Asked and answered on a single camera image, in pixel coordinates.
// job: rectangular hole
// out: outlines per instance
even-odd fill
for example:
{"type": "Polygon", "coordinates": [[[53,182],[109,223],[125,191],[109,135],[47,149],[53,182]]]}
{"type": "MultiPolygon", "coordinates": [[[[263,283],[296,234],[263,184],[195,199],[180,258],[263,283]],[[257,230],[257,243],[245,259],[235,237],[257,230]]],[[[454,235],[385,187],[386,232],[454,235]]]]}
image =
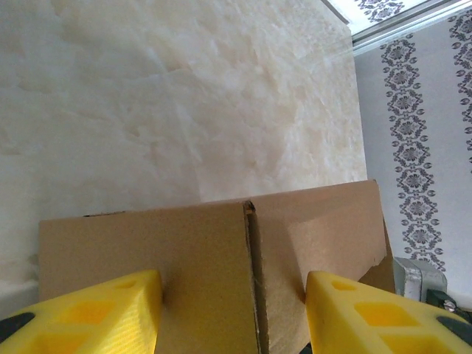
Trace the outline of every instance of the rectangular hole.
{"type": "Polygon", "coordinates": [[[110,301],[80,302],[63,313],[59,318],[59,322],[98,325],[114,306],[114,302],[110,301]]]}
{"type": "Polygon", "coordinates": [[[40,334],[20,354],[74,354],[87,340],[87,334],[40,334]]]}
{"type": "Polygon", "coordinates": [[[381,337],[394,354],[453,354],[438,338],[433,336],[398,336],[381,337]]]}
{"type": "Polygon", "coordinates": [[[404,309],[388,302],[360,302],[354,308],[365,322],[375,327],[418,326],[418,322],[404,309]]]}
{"type": "Polygon", "coordinates": [[[332,282],[331,285],[336,290],[341,290],[341,291],[354,291],[356,289],[355,286],[352,286],[350,284],[346,284],[345,282],[339,282],[337,280],[332,282]]]}
{"type": "Polygon", "coordinates": [[[124,282],[122,284],[118,284],[118,285],[115,285],[115,288],[116,289],[129,289],[129,288],[132,288],[136,285],[136,281],[135,280],[130,280],[128,282],[124,282]]]}

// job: cardboard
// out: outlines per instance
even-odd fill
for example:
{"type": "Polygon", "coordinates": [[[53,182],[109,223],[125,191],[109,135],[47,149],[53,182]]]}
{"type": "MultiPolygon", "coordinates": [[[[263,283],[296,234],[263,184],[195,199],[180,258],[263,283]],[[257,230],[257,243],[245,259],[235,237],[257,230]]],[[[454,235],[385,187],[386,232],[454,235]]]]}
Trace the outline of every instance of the cardboard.
{"type": "MultiPolygon", "coordinates": [[[[359,280],[384,258],[385,237],[374,181],[42,221],[40,298],[154,268],[164,288],[157,353],[299,353],[308,272],[359,280]]],[[[370,284],[385,277],[387,266],[370,284]]]]}

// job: black rubber pad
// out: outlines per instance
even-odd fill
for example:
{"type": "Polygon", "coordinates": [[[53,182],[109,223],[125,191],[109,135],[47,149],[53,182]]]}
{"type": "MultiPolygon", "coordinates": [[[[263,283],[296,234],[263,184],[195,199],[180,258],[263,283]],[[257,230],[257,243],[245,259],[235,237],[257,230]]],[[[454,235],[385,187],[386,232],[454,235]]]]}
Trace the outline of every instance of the black rubber pad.
{"type": "Polygon", "coordinates": [[[0,321],[0,343],[15,334],[20,328],[35,318],[32,312],[20,313],[19,315],[8,317],[0,321]]]}
{"type": "Polygon", "coordinates": [[[452,333],[461,338],[472,347],[472,324],[452,319],[451,317],[439,316],[437,320],[452,333]]]}

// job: ceiling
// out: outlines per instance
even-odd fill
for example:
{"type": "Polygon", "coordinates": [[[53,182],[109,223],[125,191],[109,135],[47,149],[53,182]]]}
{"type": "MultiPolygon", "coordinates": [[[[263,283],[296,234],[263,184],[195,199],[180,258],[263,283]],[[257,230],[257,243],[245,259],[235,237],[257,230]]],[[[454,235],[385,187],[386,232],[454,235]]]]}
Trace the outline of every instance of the ceiling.
{"type": "Polygon", "coordinates": [[[427,0],[328,0],[349,21],[353,35],[427,0]]]}

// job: gray metal object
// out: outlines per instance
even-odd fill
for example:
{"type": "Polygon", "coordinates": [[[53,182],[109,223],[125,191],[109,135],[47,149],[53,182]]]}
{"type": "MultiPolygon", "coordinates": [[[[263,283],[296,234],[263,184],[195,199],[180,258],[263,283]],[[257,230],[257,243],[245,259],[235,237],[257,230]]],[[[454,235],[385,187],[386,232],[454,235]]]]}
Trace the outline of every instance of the gray metal object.
{"type": "Polygon", "coordinates": [[[408,299],[425,302],[428,289],[445,293],[448,290],[448,281],[445,275],[422,260],[395,257],[393,275],[395,292],[408,299]]]}
{"type": "Polygon", "coordinates": [[[454,304],[451,300],[445,300],[444,308],[449,312],[454,312],[456,310],[456,304],[454,304]]]}

